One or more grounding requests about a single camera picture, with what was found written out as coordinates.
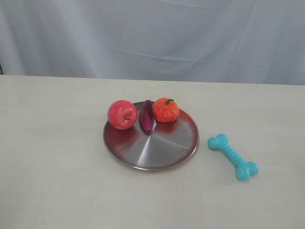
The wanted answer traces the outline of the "purple toy sweet potato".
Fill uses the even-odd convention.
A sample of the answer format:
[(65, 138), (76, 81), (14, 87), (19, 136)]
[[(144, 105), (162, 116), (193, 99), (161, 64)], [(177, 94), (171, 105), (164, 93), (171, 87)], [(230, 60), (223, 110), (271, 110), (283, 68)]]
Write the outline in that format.
[(152, 111), (152, 101), (145, 100), (140, 113), (139, 113), (139, 123), (143, 131), (150, 133), (153, 130), (153, 111)]

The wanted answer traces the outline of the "round steel plate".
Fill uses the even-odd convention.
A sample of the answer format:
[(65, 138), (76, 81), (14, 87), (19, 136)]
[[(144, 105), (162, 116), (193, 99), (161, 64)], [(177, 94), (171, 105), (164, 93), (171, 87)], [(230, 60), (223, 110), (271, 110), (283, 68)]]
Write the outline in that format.
[(103, 139), (108, 151), (120, 162), (140, 170), (157, 171), (174, 167), (190, 158), (199, 145), (195, 121), (183, 110), (176, 121), (153, 123), (150, 133), (135, 122), (118, 130), (106, 122)]

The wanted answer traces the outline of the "orange toy pumpkin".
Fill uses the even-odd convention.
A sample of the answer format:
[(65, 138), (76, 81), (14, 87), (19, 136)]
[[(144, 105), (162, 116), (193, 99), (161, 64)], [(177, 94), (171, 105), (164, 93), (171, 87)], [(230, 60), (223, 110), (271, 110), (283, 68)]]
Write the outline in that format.
[(156, 121), (163, 123), (175, 121), (180, 112), (178, 104), (166, 97), (156, 100), (152, 105), (152, 111)]

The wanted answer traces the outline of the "teal toy bone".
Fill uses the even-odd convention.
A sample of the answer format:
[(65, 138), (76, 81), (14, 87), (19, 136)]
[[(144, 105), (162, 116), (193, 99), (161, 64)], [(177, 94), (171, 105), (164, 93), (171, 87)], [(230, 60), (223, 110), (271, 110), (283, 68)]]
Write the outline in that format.
[(238, 180), (246, 181), (259, 172), (259, 167), (255, 162), (245, 161), (228, 143), (225, 134), (218, 134), (210, 137), (207, 145), (211, 150), (219, 150), (235, 167), (235, 176)]

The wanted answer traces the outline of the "red apple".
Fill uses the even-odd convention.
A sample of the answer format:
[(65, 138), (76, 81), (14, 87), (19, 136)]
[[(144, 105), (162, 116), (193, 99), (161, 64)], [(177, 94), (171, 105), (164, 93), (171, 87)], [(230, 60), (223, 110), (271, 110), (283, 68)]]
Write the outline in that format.
[(127, 100), (119, 100), (110, 105), (107, 113), (109, 123), (116, 129), (126, 130), (136, 122), (138, 112), (135, 105)]

